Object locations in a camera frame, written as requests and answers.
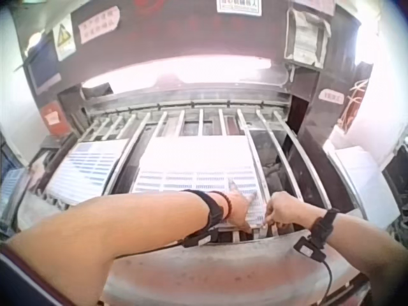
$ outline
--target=sleeve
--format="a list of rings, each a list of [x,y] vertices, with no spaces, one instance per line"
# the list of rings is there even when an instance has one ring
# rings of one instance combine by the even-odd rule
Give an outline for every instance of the sleeve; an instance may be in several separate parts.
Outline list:
[[[74,305],[7,245],[0,246],[0,298],[1,305]]]

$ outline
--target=black wrist strap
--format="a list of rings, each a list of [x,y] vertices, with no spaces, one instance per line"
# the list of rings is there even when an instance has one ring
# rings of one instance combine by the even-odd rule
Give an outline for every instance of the black wrist strap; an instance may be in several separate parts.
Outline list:
[[[326,259],[326,254],[321,250],[333,231],[333,221],[338,213],[339,211],[333,208],[328,210],[323,218],[317,218],[310,230],[310,236],[300,237],[293,248],[315,261],[323,262]]]
[[[183,190],[184,192],[194,193],[199,196],[210,209],[208,214],[207,225],[195,233],[189,235],[184,239],[182,245],[184,247],[193,247],[196,245],[205,244],[209,241],[215,241],[217,239],[218,230],[212,229],[215,225],[219,224],[222,221],[224,215],[224,209],[220,207],[217,202],[211,198],[207,193],[199,190]]]
[[[329,209],[323,218],[317,218],[313,224],[310,241],[319,249],[323,249],[327,238],[333,231],[333,221],[339,211],[335,208]]]

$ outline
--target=warning label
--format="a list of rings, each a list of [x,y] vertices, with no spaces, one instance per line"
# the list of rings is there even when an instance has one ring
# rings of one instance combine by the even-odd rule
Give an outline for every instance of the warning label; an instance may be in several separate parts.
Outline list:
[[[61,62],[77,51],[72,30],[71,14],[62,19],[53,28],[53,32],[55,49],[57,50],[58,60]]]
[[[58,47],[61,47],[63,44],[67,43],[70,38],[70,33],[65,29],[64,25],[61,24],[59,26]]]

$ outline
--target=wire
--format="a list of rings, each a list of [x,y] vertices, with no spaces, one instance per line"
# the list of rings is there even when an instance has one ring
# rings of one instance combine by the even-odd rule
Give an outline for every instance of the wire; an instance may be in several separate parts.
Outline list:
[[[320,303],[318,306],[322,305],[324,300],[327,298],[327,295],[329,294],[330,291],[330,287],[332,286],[332,280],[333,280],[333,275],[332,275],[332,271],[330,270],[329,265],[327,264],[326,261],[322,261],[322,264],[324,264],[329,272],[329,286],[327,286],[327,290],[326,293],[324,294],[323,298],[321,299]]]
[[[178,247],[181,244],[182,244],[181,242],[178,242],[176,244],[166,245],[165,247],[160,247],[160,248],[154,249],[154,250],[149,250],[149,251],[144,251],[144,252],[139,252],[139,253],[133,253],[133,254],[120,255],[120,256],[115,257],[115,259],[120,259],[120,258],[129,257],[129,256],[135,256],[135,255],[141,255],[141,254],[147,254],[147,253],[157,252],[157,251],[161,251],[161,250],[165,250],[165,249],[171,249],[172,247]]]

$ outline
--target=bright light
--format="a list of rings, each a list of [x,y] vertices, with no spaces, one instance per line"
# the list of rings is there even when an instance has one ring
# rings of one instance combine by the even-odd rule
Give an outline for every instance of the bright light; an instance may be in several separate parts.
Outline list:
[[[373,26],[362,24],[358,29],[356,42],[356,57],[354,62],[373,64],[378,50],[378,35],[373,30]]]
[[[43,37],[43,32],[37,32],[31,35],[30,39],[28,40],[27,49],[25,50],[26,55],[28,55],[28,51],[31,48],[35,47],[41,41],[42,37]]]
[[[176,57],[121,68],[86,81],[93,88],[109,83],[114,93],[152,87],[161,75],[175,75],[185,83],[235,83],[269,69],[269,59],[238,55]]]

